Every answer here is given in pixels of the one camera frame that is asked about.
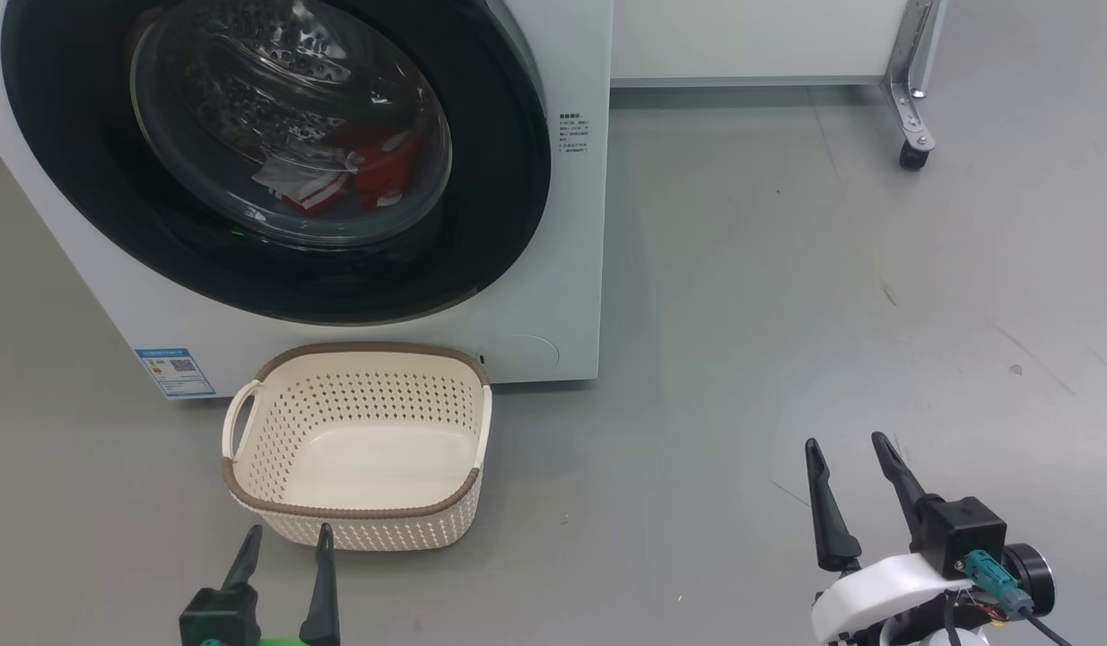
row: concrete floor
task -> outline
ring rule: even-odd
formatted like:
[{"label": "concrete floor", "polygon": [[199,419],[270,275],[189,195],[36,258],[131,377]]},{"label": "concrete floor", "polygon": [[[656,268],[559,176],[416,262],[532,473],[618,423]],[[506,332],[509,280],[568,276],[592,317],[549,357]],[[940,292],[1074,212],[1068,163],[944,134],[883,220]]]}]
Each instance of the concrete floor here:
[{"label": "concrete floor", "polygon": [[[499,389],[461,543],[340,555],[348,643],[807,646],[804,440],[869,562],[907,550],[884,430],[1107,644],[1107,1],[953,3],[921,174],[862,91],[614,107],[603,375]],[[0,163],[0,646],[177,643],[255,521],[223,411],[155,392]],[[298,633],[313,573],[267,532],[263,633]]]}]

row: teal connector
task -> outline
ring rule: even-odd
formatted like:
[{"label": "teal connector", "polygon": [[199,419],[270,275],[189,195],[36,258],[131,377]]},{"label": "teal connector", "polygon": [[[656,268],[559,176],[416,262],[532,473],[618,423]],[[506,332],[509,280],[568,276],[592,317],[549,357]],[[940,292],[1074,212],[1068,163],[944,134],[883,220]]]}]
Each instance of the teal connector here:
[{"label": "teal connector", "polygon": [[1024,618],[1024,608],[1030,611],[1033,608],[1033,597],[1021,590],[1020,582],[1008,573],[1008,570],[983,549],[968,553],[968,558],[964,559],[964,576],[984,592],[995,596],[1001,609],[1010,618]]}]

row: perforated basket wall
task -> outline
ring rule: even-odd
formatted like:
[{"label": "perforated basket wall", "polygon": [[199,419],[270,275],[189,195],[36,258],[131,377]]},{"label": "perforated basket wall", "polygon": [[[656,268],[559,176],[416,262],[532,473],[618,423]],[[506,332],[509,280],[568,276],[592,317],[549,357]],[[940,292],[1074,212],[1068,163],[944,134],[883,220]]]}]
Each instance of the perforated basket wall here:
[{"label": "perforated basket wall", "polygon": [[[242,440],[234,424],[255,396]],[[278,533],[315,544],[330,523],[335,548],[405,551],[444,548],[475,519],[490,416],[488,378],[470,357],[408,344],[330,344],[277,357],[230,403],[223,472],[235,500]],[[415,508],[341,510],[283,502],[300,447],[342,421],[422,421],[470,434],[478,449],[466,481],[446,500]]]}]

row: beige plastic basket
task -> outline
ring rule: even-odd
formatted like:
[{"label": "beige plastic basket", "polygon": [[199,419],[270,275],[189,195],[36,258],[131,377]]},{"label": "beige plastic basket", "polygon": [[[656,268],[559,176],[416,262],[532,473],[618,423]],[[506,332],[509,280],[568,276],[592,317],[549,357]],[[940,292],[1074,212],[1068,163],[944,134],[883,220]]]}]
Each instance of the beige plastic basket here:
[{"label": "beige plastic basket", "polygon": [[446,548],[478,510],[490,405],[485,371],[454,351],[298,348],[230,402],[223,476],[235,500],[296,543],[315,544],[330,523],[340,549]]}]

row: basket handle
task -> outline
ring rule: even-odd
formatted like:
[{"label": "basket handle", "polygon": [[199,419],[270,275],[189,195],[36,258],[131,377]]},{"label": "basket handle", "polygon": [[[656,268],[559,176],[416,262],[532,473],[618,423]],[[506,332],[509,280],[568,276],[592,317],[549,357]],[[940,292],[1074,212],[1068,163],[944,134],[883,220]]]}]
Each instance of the basket handle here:
[{"label": "basket handle", "polygon": [[246,404],[247,397],[254,396],[258,393],[258,389],[262,387],[262,382],[255,379],[242,386],[240,392],[235,394],[235,398],[230,400],[229,408],[226,409],[226,418],[223,420],[223,458],[236,459],[238,455],[242,455],[242,445],[247,441],[247,430],[242,429],[242,438],[239,440],[239,449],[235,450],[235,421],[239,419],[239,411],[242,410],[242,405]]}]

